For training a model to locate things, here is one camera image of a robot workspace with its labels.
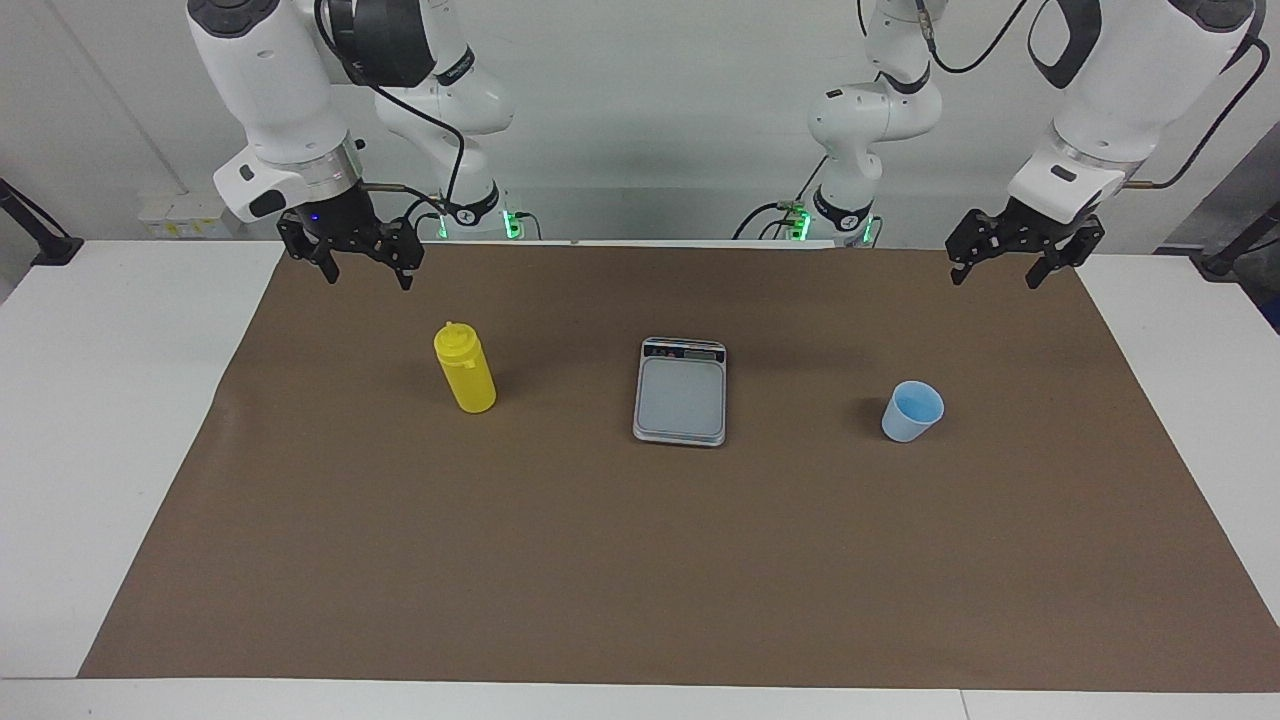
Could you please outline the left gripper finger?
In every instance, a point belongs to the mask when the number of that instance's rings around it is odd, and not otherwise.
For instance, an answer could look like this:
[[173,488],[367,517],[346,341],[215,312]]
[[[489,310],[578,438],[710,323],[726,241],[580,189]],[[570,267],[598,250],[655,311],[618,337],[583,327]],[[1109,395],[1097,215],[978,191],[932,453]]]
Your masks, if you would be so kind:
[[963,284],[978,264],[1002,254],[997,229],[998,218],[988,217],[979,209],[972,209],[957,223],[945,241],[945,250],[952,263],[950,278],[955,286]]
[[1084,222],[1069,238],[1041,241],[1039,258],[1025,275],[1027,287],[1038,290],[1053,273],[1083,265],[1103,236],[1101,222]]

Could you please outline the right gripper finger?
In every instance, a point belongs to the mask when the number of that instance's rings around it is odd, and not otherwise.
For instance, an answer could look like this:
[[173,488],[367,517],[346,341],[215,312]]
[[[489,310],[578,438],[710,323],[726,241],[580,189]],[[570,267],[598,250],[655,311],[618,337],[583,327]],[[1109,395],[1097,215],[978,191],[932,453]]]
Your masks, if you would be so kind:
[[403,291],[410,291],[413,274],[422,265],[424,246],[407,218],[380,223],[376,236],[376,260],[390,268]]
[[283,213],[276,220],[276,231],[292,259],[317,268],[328,284],[338,282],[340,270],[332,256],[332,243],[312,237],[296,213]]

